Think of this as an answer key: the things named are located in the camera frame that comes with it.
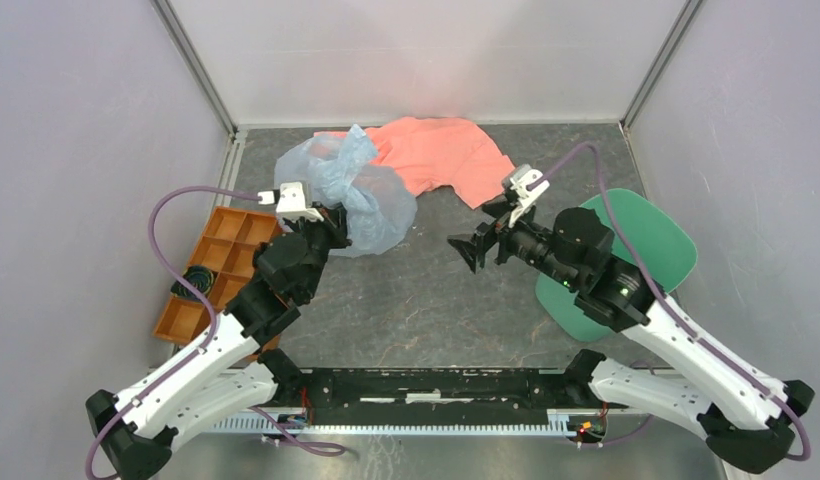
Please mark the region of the translucent blue trash bag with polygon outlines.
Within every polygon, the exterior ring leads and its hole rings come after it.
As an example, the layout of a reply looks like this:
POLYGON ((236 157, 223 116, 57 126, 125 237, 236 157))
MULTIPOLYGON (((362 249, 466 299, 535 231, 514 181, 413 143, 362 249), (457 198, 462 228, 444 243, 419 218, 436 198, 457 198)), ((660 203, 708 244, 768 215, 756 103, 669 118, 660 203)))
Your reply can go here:
POLYGON ((347 210, 351 245, 338 257, 380 255, 404 241, 417 213, 416 197, 389 166, 374 163, 372 138, 355 124, 339 133, 318 133, 283 154, 274 183, 303 181, 312 198, 347 210))

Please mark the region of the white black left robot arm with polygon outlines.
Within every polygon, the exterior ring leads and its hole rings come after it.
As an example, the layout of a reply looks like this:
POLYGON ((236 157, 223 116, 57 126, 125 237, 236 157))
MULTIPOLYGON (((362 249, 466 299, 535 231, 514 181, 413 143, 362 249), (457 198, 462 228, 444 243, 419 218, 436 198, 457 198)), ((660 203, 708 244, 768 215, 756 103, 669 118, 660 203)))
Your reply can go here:
POLYGON ((330 251, 351 244, 346 217, 342 205, 314 204, 297 213, 290 232, 257 248, 252 277, 221 311, 211 311, 208 327, 186 347, 129 387, 90 395, 85 409, 95 440, 87 458, 103 452, 115 479, 150 479, 217 421, 267 401, 292 405, 300 381, 273 370, 272 352, 232 378, 219 375, 299 318, 330 251))

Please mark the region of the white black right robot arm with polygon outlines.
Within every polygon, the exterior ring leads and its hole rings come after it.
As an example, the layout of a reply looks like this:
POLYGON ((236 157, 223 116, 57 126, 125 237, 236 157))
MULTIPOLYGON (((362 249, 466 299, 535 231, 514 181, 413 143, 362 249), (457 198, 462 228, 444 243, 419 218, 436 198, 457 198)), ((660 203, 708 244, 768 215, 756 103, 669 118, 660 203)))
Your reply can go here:
POLYGON ((760 474, 784 460, 806 460, 809 439, 801 416, 815 393, 800 380, 769 376, 732 353, 694 322, 641 268, 613 254, 615 239, 592 209, 561 211, 551 227, 500 196, 485 206, 490 221, 452 235, 472 271, 490 250, 498 263, 517 258, 573 295, 585 316, 658 355, 679 380, 636 371, 591 350, 577 354, 563 382, 577 408, 616 403, 678 425, 718 458, 760 474))

